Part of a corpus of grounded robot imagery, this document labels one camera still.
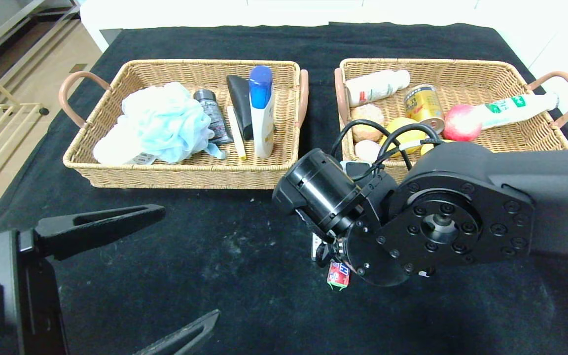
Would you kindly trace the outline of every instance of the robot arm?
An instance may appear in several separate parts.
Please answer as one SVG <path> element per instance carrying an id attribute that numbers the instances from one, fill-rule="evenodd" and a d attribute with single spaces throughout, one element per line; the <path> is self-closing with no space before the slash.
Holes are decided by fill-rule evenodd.
<path id="1" fill-rule="evenodd" d="M 384 171 L 354 182 L 315 149 L 284 175 L 273 200 L 323 238 L 320 265 L 341 261 L 374 285 L 442 264 L 530 251 L 568 256 L 568 151 L 492 153 L 446 143 L 397 185 Z"/>

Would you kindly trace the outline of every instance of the table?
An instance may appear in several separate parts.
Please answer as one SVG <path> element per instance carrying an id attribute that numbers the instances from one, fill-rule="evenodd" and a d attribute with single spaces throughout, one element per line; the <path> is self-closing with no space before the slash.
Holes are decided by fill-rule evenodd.
<path id="1" fill-rule="evenodd" d="M 336 137 L 333 70 L 353 57 L 501 60 L 534 79 L 494 30 L 463 24 L 125 30 L 92 72 L 111 79 L 132 59 L 296 61 L 311 79 L 301 155 Z M 86 81 L 70 103 L 86 117 L 101 94 Z M 354 278 L 331 291 L 309 260 L 309 231 L 270 191 L 96 189 L 61 162 L 76 132 L 61 112 L 0 200 L 0 231 L 139 204 L 167 216 L 53 262 L 74 355 L 133 353 L 214 308 L 204 354 L 568 354 L 568 260 L 448 267 L 393 288 Z"/>

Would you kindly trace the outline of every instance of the can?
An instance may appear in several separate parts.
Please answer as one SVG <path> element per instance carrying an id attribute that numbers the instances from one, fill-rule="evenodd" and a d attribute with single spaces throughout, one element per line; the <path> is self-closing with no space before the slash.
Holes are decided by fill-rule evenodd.
<path id="1" fill-rule="evenodd" d="M 444 113 L 433 85 L 421 84 L 413 88 L 404 97 L 404 108 L 408 118 L 430 126 L 437 133 L 444 130 Z"/>

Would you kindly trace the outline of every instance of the yellow fruit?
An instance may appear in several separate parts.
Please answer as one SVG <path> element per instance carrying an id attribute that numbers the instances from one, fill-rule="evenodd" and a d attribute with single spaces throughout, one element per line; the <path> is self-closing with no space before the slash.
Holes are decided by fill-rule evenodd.
<path id="1" fill-rule="evenodd" d="M 454 142 L 454 140 L 444 140 L 446 143 Z M 433 144 L 424 144 L 422 148 L 420 148 L 420 156 L 425 155 L 428 153 L 429 150 L 433 149 Z"/>
<path id="2" fill-rule="evenodd" d="M 402 126 L 406 126 L 407 124 L 413 124 L 413 123 L 417 123 L 417 122 L 415 120 L 407 118 L 407 117 L 398 117 L 397 119 L 391 120 L 385 128 L 387 128 L 387 130 L 390 133 L 392 133 L 393 131 L 397 130 L 398 128 L 401 128 Z M 426 133 L 424 133 L 422 131 L 415 131 L 415 130 L 408 131 L 408 132 L 404 132 L 403 134 L 399 135 L 397 137 L 397 139 L 400 142 L 400 144 L 412 142 L 414 140 L 423 140 L 423 139 L 426 139 Z M 387 137 L 383 137 L 383 139 L 381 139 L 381 141 L 378 142 L 378 143 L 382 146 L 383 143 L 385 143 L 385 140 L 387 140 Z M 387 148 L 387 151 L 390 151 L 395 147 L 396 147 L 396 145 L 392 143 Z M 408 153 L 413 153 L 416 150 L 418 150 L 418 148 L 417 148 L 417 146 L 414 146 L 413 148 L 409 148 L 406 151 Z M 396 157 L 398 155 L 400 155 L 400 152 L 395 153 L 394 155 L 392 155 L 392 157 Z"/>

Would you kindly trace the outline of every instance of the basket handle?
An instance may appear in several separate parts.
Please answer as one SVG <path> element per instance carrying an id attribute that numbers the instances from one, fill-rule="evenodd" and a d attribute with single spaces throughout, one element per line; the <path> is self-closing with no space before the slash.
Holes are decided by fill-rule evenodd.
<path id="1" fill-rule="evenodd" d="M 299 85 L 299 114 L 297 115 L 297 123 L 295 124 L 298 128 L 304 123 L 306 111 L 308 110 L 308 70 L 302 69 L 299 72 Z"/>
<path id="2" fill-rule="evenodd" d="M 343 83 L 343 71 L 341 68 L 334 70 L 334 89 L 336 90 L 336 107 L 339 109 L 341 123 L 345 126 L 350 120 L 350 105 L 345 95 L 345 83 Z"/>
<path id="3" fill-rule="evenodd" d="M 112 90 L 112 88 L 111 85 L 109 85 L 99 76 L 88 71 L 73 72 L 67 78 L 65 78 L 65 81 L 63 81 L 60 90 L 58 90 L 58 102 L 61 104 L 61 108 L 63 109 L 63 111 L 65 111 L 65 114 L 67 114 L 78 127 L 83 128 L 83 126 L 85 125 L 85 120 L 82 119 L 76 112 L 74 112 L 73 108 L 70 106 L 70 104 L 67 101 L 67 96 L 70 92 L 71 86 L 75 83 L 76 80 L 80 78 L 92 79 L 98 85 L 100 85 L 104 90 L 110 91 Z"/>
<path id="4" fill-rule="evenodd" d="M 543 75 L 542 77 L 534 81 L 534 83 L 528 84 L 527 87 L 530 90 L 534 90 L 537 87 L 539 87 L 542 83 L 555 76 L 559 76 L 565 79 L 565 81 L 568 83 L 568 72 L 552 71 L 546 75 Z M 564 126 L 564 124 L 567 123 L 567 121 L 568 121 L 568 111 L 566 111 L 564 115 L 562 115 L 559 119 L 557 119 L 556 121 L 554 121 L 554 123 L 552 123 L 552 128 L 562 128 L 562 126 Z"/>

